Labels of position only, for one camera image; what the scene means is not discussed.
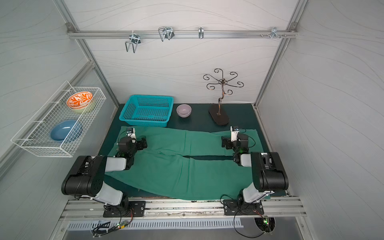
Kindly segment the green long pants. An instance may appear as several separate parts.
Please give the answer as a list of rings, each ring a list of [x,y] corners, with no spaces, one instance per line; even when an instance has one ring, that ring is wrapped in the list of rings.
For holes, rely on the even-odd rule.
[[[252,169],[233,161],[222,147],[230,131],[197,132],[159,127],[135,128],[148,147],[138,151],[129,170],[108,172],[105,182],[122,192],[130,186],[151,194],[183,200],[235,198],[253,181]]]

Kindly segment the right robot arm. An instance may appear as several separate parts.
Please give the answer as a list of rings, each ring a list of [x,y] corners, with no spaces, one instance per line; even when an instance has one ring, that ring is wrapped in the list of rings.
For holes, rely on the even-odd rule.
[[[231,133],[222,137],[222,147],[233,150],[233,160],[240,167],[252,169],[252,183],[239,193],[238,200],[245,204],[258,204],[275,192],[286,191],[289,179],[277,152],[252,152],[250,136]]]

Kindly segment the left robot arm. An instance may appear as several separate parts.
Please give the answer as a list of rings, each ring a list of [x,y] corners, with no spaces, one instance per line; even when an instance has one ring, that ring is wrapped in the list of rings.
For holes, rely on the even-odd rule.
[[[118,152],[114,157],[77,157],[62,183],[62,193],[76,199],[88,198],[113,207],[124,206],[124,193],[105,183],[105,173],[130,170],[134,165],[136,153],[147,147],[146,138],[137,140],[128,136],[118,142]]]

